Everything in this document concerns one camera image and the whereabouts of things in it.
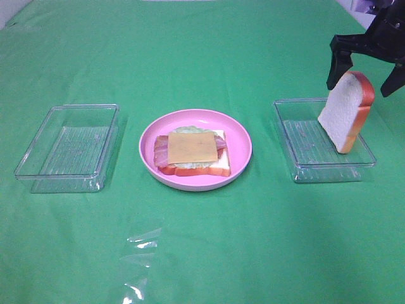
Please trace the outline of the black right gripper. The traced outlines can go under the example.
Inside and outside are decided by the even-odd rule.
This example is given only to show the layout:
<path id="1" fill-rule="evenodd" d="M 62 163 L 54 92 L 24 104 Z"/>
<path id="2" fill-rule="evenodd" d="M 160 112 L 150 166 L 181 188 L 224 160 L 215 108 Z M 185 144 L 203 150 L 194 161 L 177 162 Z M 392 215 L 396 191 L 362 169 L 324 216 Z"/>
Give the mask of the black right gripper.
<path id="1" fill-rule="evenodd" d="M 335 35 L 330 43 L 332 59 L 327 88 L 332 90 L 352 66 L 352 53 L 364 54 L 395 67 L 380 88 L 383 97 L 404 86 L 404 2 L 380 8 L 363 34 Z"/>

